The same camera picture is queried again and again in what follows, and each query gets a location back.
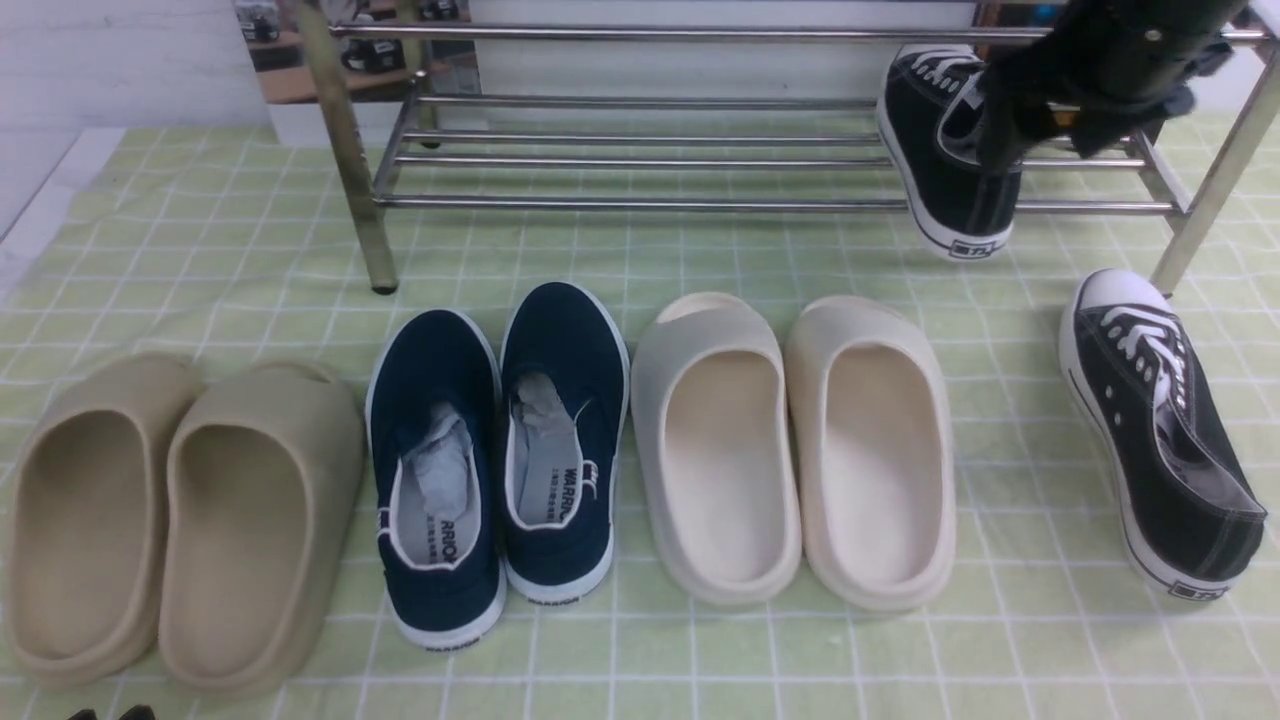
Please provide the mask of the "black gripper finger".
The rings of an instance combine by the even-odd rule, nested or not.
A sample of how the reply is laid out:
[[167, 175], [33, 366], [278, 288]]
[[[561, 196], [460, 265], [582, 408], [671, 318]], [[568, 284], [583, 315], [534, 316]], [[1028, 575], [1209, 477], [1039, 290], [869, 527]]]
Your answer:
[[134, 705], [124, 711], [119, 720], [156, 720], [156, 714], [150, 705]]

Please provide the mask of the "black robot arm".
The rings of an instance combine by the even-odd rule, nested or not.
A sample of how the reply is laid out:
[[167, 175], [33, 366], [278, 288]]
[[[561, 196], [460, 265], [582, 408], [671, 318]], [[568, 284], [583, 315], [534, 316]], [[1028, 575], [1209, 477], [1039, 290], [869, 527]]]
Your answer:
[[[1070, 138], [1082, 158], [1190, 110], [1187, 82], [1231, 50], [1210, 24], [1243, 1], [1073, 1], [1044, 37], [991, 63], [948, 47], [905, 47], [876, 104], [879, 137], [906, 183], [906, 208], [959, 263], [1009, 236], [1021, 156]], [[384, 259], [372, 290], [393, 293], [381, 208], [421, 197], [378, 195], [428, 99], [425, 63], [376, 179], [364, 158], [349, 91], [324, 35], [311, 60], [361, 243]], [[1208, 454], [1226, 489], [1245, 492], [1230, 447], [1217, 460], [1193, 437], [1201, 365], [1160, 290], [1139, 275], [1088, 275], [1062, 315], [1062, 374], [1112, 450], [1126, 552], [1152, 582], [1193, 601], [1220, 597], [1258, 546], [1261, 520], [1212, 510], [1175, 466], [1175, 441]], [[379, 357], [366, 396], [369, 456], [379, 483], [378, 548], [388, 603], [408, 642], [456, 652], [500, 620], [507, 588], [559, 606], [594, 591], [616, 550], [613, 506], [626, 418], [632, 418], [655, 559], [710, 626], [675, 634], [671, 619], [613, 621], [611, 707], [750, 719], [791, 700], [840, 700], [803, 719], [916, 711], [924, 674], [874, 674], [858, 643], [884, 626], [869, 612], [918, 612], [948, 582], [956, 556], [956, 442], [945, 370], [924, 332], [895, 307], [831, 295], [794, 319], [785, 345], [740, 297], [686, 293], [627, 345], [588, 290], [530, 290], [506, 331], [500, 363], [485, 336], [448, 309], [420, 314]], [[863, 620], [778, 615], [772, 605], [801, 557]], [[771, 611], [772, 674], [713, 673], [696, 642]]]

